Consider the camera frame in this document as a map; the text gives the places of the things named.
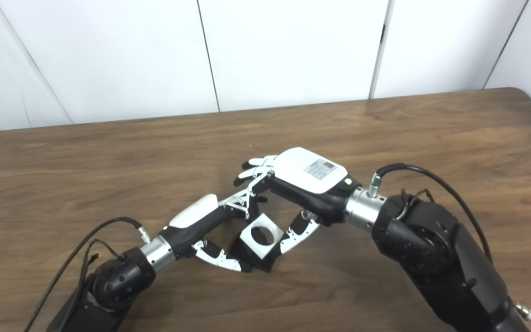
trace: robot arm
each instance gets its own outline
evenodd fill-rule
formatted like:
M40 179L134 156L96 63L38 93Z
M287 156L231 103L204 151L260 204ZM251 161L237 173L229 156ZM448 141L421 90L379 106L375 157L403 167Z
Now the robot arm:
M371 233L378 250L403 267L434 313L458 332L528 332L514 312L531 321L531 309L510 300L493 264L448 210L419 195L378 195L382 176L407 169L404 164L381 168L368 189L343 166L302 148L249 160L243 168L234 185L260 178L263 190L318 215L323 225L345 222Z
M259 213L257 202L264 198L240 191L218 202L208 194L175 216L152 240L131 248L116 259L102 263L68 298L47 332L111 332L118 329L137 296L149 288L156 273L175 260L196 256L233 271L249 272L251 265L225 253L202 239L224 221L251 219ZM249 202L255 206L249 212ZM88 299L89 294L95 303Z

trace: silver connector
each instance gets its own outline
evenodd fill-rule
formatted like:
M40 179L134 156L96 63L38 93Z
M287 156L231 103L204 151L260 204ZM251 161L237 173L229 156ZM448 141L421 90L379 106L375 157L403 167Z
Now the silver connector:
M374 173L370 181L370 187L368 187L368 191L366 195L370 198L378 197L378 189L380 188L381 182L382 182L382 178L377 173Z
M141 239L143 239L143 242L145 242L146 244L151 243L151 237L149 236L149 233L147 233L147 231L145 230L143 226L139 227L137 231L139 231L139 234L141 235Z
M175 260L171 246L161 235L142 246L141 251L156 272Z
M371 232L386 198L371 197L369 191L358 187L348 197L343 220L365 231Z
M531 308L521 305L516 301L513 301L512 305L524 320L531 321Z

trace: barcode label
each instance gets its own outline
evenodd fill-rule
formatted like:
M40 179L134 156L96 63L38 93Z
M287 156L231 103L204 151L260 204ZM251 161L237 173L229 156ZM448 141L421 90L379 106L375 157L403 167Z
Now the barcode label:
M304 168L304 171L314 176L316 179L324 179L326 176L331 174L331 172L333 172L333 170L336 168L337 166L335 166L334 164L331 164L326 160L319 159L316 160L316 162L307 166L307 168Z

